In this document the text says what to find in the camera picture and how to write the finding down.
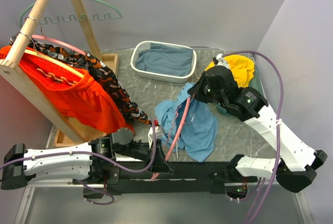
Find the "pink wire hanger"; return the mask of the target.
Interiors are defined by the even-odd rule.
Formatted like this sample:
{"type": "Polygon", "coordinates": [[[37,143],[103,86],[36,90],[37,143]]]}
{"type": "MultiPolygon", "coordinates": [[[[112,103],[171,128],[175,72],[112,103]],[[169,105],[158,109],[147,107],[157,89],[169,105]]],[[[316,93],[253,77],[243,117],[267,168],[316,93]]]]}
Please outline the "pink wire hanger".
{"type": "MultiPolygon", "coordinates": [[[[175,148],[175,146],[177,146],[176,148],[176,154],[178,156],[178,140],[179,140],[179,137],[181,135],[181,132],[182,132],[182,129],[183,129],[183,126],[185,124],[185,120],[186,120],[186,116],[187,116],[187,113],[188,113],[188,110],[189,110],[189,106],[190,106],[190,103],[191,103],[191,96],[190,97],[187,97],[186,99],[186,102],[185,102],[185,107],[184,107],[184,111],[183,111],[183,115],[181,117],[181,120],[180,120],[180,124],[176,130],[176,134],[175,134],[175,137],[170,145],[170,148],[165,156],[165,161],[168,162],[169,161],[169,158],[171,156],[171,154],[173,153],[173,150],[175,148]]],[[[179,116],[179,109],[181,108],[182,105],[179,105],[177,110],[176,110],[176,114],[175,114],[175,118],[173,120],[173,126],[175,126],[175,123],[176,123],[176,120],[179,116]]],[[[151,181],[154,181],[155,179],[158,178],[158,176],[160,175],[160,173],[153,173],[152,177],[151,177],[151,181]]]]}

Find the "light blue shorts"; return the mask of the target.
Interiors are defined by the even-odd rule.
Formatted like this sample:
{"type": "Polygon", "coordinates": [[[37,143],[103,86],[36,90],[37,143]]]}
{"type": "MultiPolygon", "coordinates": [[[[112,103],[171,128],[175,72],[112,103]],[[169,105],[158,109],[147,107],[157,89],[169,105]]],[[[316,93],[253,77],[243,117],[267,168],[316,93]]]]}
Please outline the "light blue shorts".
{"type": "MultiPolygon", "coordinates": [[[[180,126],[189,97],[187,91],[193,86],[194,83],[186,83],[176,100],[166,100],[155,107],[157,121],[164,130],[161,140],[168,148],[171,147],[180,126]]],[[[217,118],[211,113],[207,104],[192,99],[178,145],[174,147],[173,152],[185,150],[191,159],[197,162],[205,161],[214,150],[217,128],[217,118]]]]}

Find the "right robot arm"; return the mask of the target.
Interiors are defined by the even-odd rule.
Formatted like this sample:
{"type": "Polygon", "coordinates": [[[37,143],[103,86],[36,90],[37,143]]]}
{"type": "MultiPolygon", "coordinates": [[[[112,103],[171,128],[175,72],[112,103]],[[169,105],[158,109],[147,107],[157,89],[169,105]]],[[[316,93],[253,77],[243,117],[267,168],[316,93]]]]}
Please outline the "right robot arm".
{"type": "Polygon", "coordinates": [[[298,193],[312,184],[316,170],[327,160],[323,150],[303,142],[274,112],[255,88],[238,87],[232,72],[215,66],[202,73],[188,94],[202,103],[215,103],[254,129],[275,151],[276,158],[261,159],[237,154],[227,164],[231,181],[245,177],[273,178],[284,189],[298,193]]]}

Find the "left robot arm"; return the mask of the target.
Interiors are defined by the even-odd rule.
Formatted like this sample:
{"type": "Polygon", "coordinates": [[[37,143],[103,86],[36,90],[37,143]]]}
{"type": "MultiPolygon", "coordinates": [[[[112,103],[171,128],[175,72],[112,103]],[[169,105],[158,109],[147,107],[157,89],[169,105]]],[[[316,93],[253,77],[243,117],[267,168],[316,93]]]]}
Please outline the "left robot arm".
{"type": "Polygon", "coordinates": [[[148,144],[133,138],[131,130],[121,128],[71,147],[37,150],[28,149],[23,143],[16,144],[1,165],[1,189],[20,189],[30,182],[52,179],[75,179],[94,184],[103,179],[103,167],[108,163],[130,173],[173,173],[160,140],[148,144]]]}

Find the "yellow shorts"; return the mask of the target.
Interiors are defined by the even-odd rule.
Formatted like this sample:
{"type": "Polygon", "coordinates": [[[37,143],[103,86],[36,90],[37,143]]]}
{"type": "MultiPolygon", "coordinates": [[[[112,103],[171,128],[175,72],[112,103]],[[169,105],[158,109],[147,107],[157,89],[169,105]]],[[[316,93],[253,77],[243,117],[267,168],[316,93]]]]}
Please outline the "yellow shorts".
{"type": "Polygon", "coordinates": [[[234,80],[239,87],[248,87],[253,78],[254,62],[243,55],[228,55],[224,57],[230,66],[234,80]]]}

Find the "camouflage patterned shorts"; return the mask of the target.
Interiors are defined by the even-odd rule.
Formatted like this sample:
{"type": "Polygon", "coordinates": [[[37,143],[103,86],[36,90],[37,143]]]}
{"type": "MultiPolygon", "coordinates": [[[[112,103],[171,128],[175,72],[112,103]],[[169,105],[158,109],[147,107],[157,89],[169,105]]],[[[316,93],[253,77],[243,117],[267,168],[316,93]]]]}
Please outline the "camouflage patterned shorts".
{"type": "Polygon", "coordinates": [[[47,44],[35,39],[29,41],[28,47],[71,67],[87,70],[115,102],[126,121],[132,122],[137,120],[146,125],[152,124],[149,116],[133,101],[121,82],[117,79],[114,71],[89,51],[76,51],[69,47],[66,48],[63,45],[47,44]]]}

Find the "orange shorts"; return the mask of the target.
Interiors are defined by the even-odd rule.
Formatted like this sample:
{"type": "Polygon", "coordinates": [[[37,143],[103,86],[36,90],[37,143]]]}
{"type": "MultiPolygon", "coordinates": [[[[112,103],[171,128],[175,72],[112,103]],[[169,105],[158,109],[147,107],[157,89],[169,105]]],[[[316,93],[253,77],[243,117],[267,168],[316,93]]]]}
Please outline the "orange shorts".
{"type": "Polygon", "coordinates": [[[111,97],[88,71],[76,68],[82,77],[38,56],[24,53],[19,67],[55,108],[66,117],[104,133],[120,128],[133,131],[111,97]]]}

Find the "cream hanger with orange shorts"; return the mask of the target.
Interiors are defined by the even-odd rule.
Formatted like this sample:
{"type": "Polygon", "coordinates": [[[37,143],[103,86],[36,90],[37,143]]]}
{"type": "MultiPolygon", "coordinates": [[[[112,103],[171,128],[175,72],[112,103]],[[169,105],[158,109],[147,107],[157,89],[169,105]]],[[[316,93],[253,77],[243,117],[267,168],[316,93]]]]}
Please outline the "cream hanger with orange shorts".
{"type": "Polygon", "coordinates": [[[24,51],[19,66],[29,78],[43,85],[59,83],[74,86],[89,77],[86,71],[71,68],[60,61],[30,49],[24,51]]]}

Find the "pink hanger with camo shorts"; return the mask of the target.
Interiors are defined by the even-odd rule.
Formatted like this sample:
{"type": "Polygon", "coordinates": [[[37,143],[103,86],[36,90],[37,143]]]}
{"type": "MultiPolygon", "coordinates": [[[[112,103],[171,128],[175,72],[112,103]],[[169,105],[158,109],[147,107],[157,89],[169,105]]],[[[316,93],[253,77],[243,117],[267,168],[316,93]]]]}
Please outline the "pink hanger with camo shorts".
{"type": "Polygon", "coordinates": [[[37,40],[44,40],[44,41],[52,42],[52,43],[54,43],[54,44],[58,44],[58,45],[60,45],[60,46],[62,46],[62,47],[65,47],[65,48],[71,49],[72,51],[75,51],[75,52],[77,52],[77,53],[79,53],[79,54],[81,54],[81,55],[85,55],[85,54],[86,54],[85,51],[83,51],[83,50],[81,50],[81,49],[79,49],[79,48],[76,48],[76,47],[74,47],[74,46],[72,46],[72,45],[70,45],[70,44],[68,44],[68,43],[65,43],[65,42],[63,42],[63,41],[60,41],[60,40],[57,40],[57,39],[54,39],[54,38],[51,38],[51,37],[47,37],[47,36],[43,33],[42,28],[41,28],[40,32],[41,32],[41,35],[33,34],[33,35],[32,35],[32,38],[33,38],[33,39],[37,39],[37,40]]]}

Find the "teal oval tray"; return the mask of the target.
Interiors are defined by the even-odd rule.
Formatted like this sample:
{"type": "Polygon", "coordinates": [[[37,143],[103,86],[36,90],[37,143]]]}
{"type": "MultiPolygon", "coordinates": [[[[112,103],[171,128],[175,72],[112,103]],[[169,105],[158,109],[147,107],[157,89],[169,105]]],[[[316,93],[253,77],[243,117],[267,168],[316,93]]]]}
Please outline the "teal oval tray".
{"type": "MultiPolygon", "coordinates": [[[[264,91],[263,91],[263,88],[262,88],[262,83],[261,83],[260,76],[259,76],[256,65],[254,66],[253,78],[249,82],[249,87],[255,88],[262,95],[264,95],[264,91]]],[[[226,112],[226,110],[223,109],[220,105],[217,104],[216,109],[217,109],[218,113],[220,113],[222,115],[229,116],[229,114],[226,112]]]]}

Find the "white plastic basket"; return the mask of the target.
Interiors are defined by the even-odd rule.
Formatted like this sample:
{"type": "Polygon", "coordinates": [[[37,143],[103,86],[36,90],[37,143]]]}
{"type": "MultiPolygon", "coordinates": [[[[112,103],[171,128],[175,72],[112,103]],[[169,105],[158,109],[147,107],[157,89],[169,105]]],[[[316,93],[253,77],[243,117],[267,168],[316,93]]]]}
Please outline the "white plastic basket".
{"type": "Polygon", "coordinates": [[[196,63],[197,63],[197,54],[192,48],[190,48],[190,49],[193,50],[193,57],[192,57],[192,63],[191,63],[191,72],[187,76],[178,77],[178,76],[164,75],[164,74],[158,74],[158,73],[145,72],[145,71],[141,71],[141,70],[138,70],[137,68],[135,68],[135,61],[138,58],[138,53],[142,50],[148,49],[150,47],[151,43],[159,43],[159,44],[165,44],[165,45],[175,46],[175,47],[190,48],[188,46],[172,44],[172,43],[165,43],[165,42],[157,42],[157,41],[143,41],[143,42],[140,42],[135,47],[135,49],[132,53],[132,57],[131,57],[131,67],[133,68],[133,70],[139,76],[144,77],[144,78],[149,78],[149,79],[152,79],[152,80],[158,80],[158,81],[163,81],[163,82],[181,84],[181,83],[186,82],[194,74],[194,71],[195,71],[195,68],[196,68],[196,63]]]}

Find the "grey-blue cloth in basket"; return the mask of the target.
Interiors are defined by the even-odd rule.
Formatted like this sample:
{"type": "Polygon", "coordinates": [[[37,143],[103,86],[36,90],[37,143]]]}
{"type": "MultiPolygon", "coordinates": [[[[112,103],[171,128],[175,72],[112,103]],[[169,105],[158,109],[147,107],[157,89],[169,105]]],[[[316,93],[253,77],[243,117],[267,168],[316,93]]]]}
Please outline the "grey-blue cloth in basket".
{"type": "Polygon", "coordinates": [[[151,43],[150,47],[138,53],[135,68],[145,72],[183,77],[191,72],[193,50],[151,43]]]}

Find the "wooden clothes rack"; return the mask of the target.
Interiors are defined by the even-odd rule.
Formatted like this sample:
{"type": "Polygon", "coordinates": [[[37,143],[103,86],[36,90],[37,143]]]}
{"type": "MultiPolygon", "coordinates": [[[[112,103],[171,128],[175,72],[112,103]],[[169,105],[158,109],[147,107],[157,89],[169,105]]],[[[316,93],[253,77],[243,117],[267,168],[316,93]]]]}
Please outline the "wooden clothes rack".
{"type": "MultiPolygon", "coordinates": [[[[85,13],[81,0],[71,0],[77,15],[85,13]]],[[[36,87],[29,77],[20,69],[19,62],[24,51],[33,38],[37,22],[43,15],[49,0],[36,0],[27,20],[19,31],[8,56],[1,60],[1,76],[32,103],[45,117],[57,128],[55,130],[55,147],[68,147],[96,139],[103,135],[102,132],[80,124],[75,119],[62,116],[49,102],[44,94],[36,87]]]]}

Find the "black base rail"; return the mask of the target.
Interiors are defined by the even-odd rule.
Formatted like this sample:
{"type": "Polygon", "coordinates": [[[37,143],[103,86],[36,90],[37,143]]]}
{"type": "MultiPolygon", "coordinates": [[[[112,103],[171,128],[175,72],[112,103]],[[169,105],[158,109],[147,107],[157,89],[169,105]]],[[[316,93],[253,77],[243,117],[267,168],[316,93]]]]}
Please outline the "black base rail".
{"type": "Polygon", "coordinates": [[[235,175],[228,162],[171,162],[173,174],[161,173],[151,180],[152,173],[130,173],[110,164],[101,169],[101,175],[89,186],[112,195],[136,193],[190,193],[224,194],[226,185],[245,186],[258,182],[257,177],[235,175]]]}

